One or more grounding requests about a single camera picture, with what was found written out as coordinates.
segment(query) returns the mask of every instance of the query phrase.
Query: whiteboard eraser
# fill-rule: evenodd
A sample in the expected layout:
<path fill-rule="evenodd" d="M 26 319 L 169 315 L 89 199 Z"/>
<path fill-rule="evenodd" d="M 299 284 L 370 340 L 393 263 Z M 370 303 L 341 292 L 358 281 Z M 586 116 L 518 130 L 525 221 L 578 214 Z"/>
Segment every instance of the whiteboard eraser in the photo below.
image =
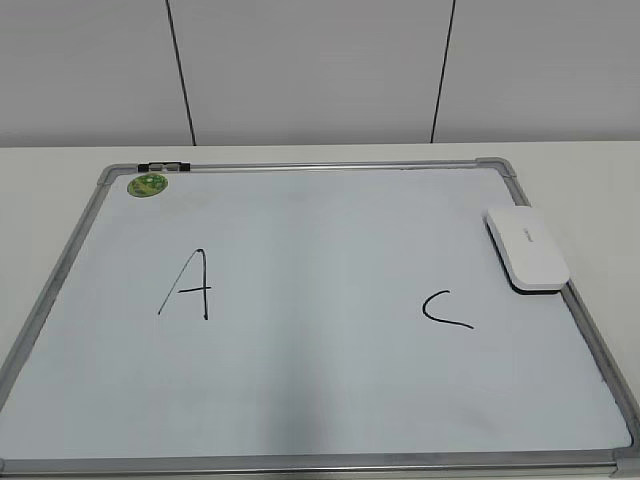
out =
<path fill-rule="evenodd" d="M 490 208 L 485 219 L 516 291 L 557 292 L 569 281 L 569 267 L 535 208 Z"/>

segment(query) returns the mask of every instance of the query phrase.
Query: gray frame edge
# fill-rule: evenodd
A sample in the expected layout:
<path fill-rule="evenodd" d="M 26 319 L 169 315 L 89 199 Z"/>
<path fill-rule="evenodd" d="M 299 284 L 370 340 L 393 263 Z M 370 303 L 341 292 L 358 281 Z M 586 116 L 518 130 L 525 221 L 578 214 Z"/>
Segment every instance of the gray frame edge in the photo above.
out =
<path fill-rule="evenodd" d="M 36 341 L 55 298 L 100 210 L 110 185 L 119 175 L 138 172 L 137 164 L 115 164 L 100 175 L 97 187 L 85 207 L 58 263 L 38 297 L 14 345 L 0 368 L 0 409 L 8 397 L 22 365 Z M 360 162 L 315 164 L 208 164 L 192 165 L 191 173 L 285 171 L 285 170 L 372 170 L 431 168 L 492 168 L 504 179 L 517 205 L 529 205 L 511 164 L 502 158 L 475 160 Z M 176 172 L 159 164 L 154 171 Z M 125 476 L 215 474 L 255 476 L 296 474 L 327 478 L 394 478 L 430 476 L 612 474 L 625 477 L 640 474 L 640 409 L 602 340 L 573 284 L 562 291 L 585 342 L 607 382 L 633 439 L 632 446 L 605 450 L 302 455 L 256 457 L 180 457 L 132 459 L 3 460 L 0 476 Z"/>
<path fill-rule="evenodd" d="M 109 190 L 108 181 L 113 175 L 120 175 L 126 169 L 134 169 L 135 165 L 112 165 L 107 167 L 100 175 L 97 186 L 91 195 L 84 211 L 80 215 L 78 223 L 74 227 L 69 240 L 62 250 L 58 261 L 49 278 L 44 284 L 38 298 L 36 299 L 24 325 L 22 326 L 13 346 L 9 350 L 2 367 L 0 367 L 0 410 L 4 406 L 11 388 L 26 362 L 33 344 L 40 334 L 40 330 L 53 306 L 58 292 L 64 283 L 67 274 L 73 264 L 84 239 L 93 225 L 100 206 Z"/>

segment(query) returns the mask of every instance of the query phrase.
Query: black marker writing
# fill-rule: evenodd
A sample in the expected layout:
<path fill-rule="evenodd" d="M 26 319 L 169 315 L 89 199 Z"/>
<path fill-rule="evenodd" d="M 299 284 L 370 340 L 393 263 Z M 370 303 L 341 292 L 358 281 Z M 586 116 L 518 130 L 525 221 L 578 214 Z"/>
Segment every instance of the black marker writing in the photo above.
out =
<path fill-rule="evenodd" d="M 449 323 L 451 325 L 459 325 L 461 327 L 467 327 L 470 328 L 471 330 L 473 330 L 473 327 L 469 324 L 466 323 L 462 323 L 462 322 L 452 322 L 451 320 L 444 320 L 442 318 L 436 318 L 433 315 L 429 315 L 429 312 L 427 312 L 427 304 L 433 300 L 434 298 L 436 298 L 438 295 L 442 295 L 443 293 L 451 293 L 449 290 L 440 290 L 439 292 L 434 293 L 433 295 L 431 295 L 429 298 L 427 298 L 425 300 L 425 302 L 422 304 L 422 313 L 424 313 L 424 316 L 433 320 L 434 322 L 440 322 L 440 323 Z"/>
<path fill-rule="evenodd" d="M 158 315 L 162 313 L 162 309 L 167 304 L 169 297 L 173 293 L 173 290 L 176 288 L 176 284 L 178 283 L 178 280 L 180 280 L 180 277 L 186 270 L 187 265 L 189 265 L 189 262 L 191 261 L 191 259 L 196 253 L 199 253 L 202 255 L 202 287 L 186 288 L 184 290 L 178 290 L 178 293 L 199 292 L 202 290 L 202 299 L 204 302 L 204 319 L 209 320 L 209 305 L 207 302 L 207 290 L 209 290 L 211 287 L 207 286 L 207 254 L 204 253 L 204 250 L 202 248 L 198 248 L 197 250 L 194 250 L 194 252 L 189 256 L 189 258 L 187 258 L 187 261 L 182 266 L 182 270 L 180 270 L 178 277 L 176 278 L 175 282 L 173 282 L 173 285 L 171 285 L 171 289 L 169 290 L 169 293 L 167 293 L 167 296 L 165 297 L 164 302 L 162 302 L 162 305 L 160 305 L 160 309 L 158 310 Z"/>

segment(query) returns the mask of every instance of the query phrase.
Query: white table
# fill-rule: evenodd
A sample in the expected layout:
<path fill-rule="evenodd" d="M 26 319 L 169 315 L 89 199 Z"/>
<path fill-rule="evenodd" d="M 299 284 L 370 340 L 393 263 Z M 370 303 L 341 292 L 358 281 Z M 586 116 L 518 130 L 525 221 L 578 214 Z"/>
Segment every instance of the white table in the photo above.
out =
<path fill-rule="evenodd" d="M 640 142 L 0 149 L 0 358 L 11 348 L 102 169 L 113 163 L 508 159 L 640 397 Z"/>

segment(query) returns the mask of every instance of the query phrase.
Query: white wall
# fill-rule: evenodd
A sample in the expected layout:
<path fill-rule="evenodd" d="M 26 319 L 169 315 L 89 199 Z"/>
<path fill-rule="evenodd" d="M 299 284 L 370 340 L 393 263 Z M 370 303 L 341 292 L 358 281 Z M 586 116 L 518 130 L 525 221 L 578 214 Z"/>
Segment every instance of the white wall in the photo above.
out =
<path fill-rule="evenodd" d="M 200 145 L 428 142 L 453 0 L 170 0 Z M 436 142 L 640 139 L 640 1 L 457 0 Z M 165 0 L 0 0 L 0 147 L 187 145 Z"/>
<path fill-rule="evenodd" d="M 0 146 L 190 141 L 163 0 L 0 1 Z"/>
<path fill-rule="evenodd" d="M 640 2 L 458 0 L 437 142 L 640 138 Z"/>
<path fill-rule="evenodd" d="M 172 0 L 199 145 L 424 142 L 451 0 Z"/>

